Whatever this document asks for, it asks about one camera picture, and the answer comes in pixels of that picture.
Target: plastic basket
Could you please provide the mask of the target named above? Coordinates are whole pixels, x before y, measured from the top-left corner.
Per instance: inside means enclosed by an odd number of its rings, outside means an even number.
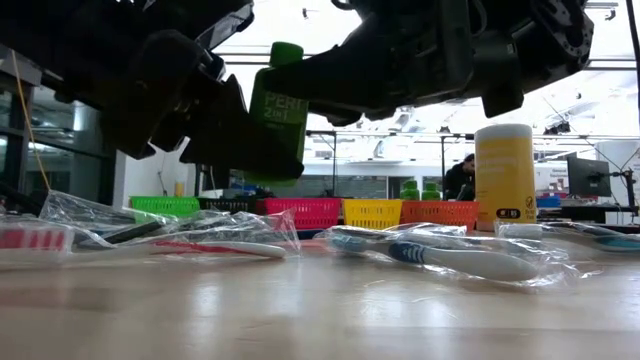
[[[478,205],[475,201],[405,201],[402,205],[402,223],[466,225],[467,231],[473,231],[478,218]]]
[[[402,200],[344,200],[344,223],[383,230],[400,224]]]
[[[298,230],[328,229],[338,225],[342,199],[265,199],[267,214],[277,214],[296,209],[295,224]]]
[[[198,198],[200,209],[221,210],[235,214],[240,211],[257,213],[255,199],[208,199]]]
[[[131,207],[156,215],[186,217],[200,210],[195,197],[132,196]]]

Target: orange basket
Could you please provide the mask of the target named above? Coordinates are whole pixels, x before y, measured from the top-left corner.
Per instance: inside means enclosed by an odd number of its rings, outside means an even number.
[[[475,201],[405,201],[402,204],[401,223],[466,225],[467,231],[473,231],[478,218],[478,205]]]

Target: computer monitor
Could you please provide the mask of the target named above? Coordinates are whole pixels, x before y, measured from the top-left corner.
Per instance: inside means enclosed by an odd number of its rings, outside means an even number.
[[[608,162],[568,158],[567,170],[572,195],[611,196]]]

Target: yellow canister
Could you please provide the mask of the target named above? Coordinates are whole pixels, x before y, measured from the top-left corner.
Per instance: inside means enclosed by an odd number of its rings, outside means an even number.
[[[477,228],[493,231],[496,220],[535,223],[533,132],[524,124],[478,130],[476,142]]]

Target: pink basket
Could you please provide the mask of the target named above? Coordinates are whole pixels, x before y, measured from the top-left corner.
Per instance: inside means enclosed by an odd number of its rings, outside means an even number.
[[[265,199],[267,214],[277,214],[296,209],[295,224],[298,230],[328,229],[338,225],[342,199]]]

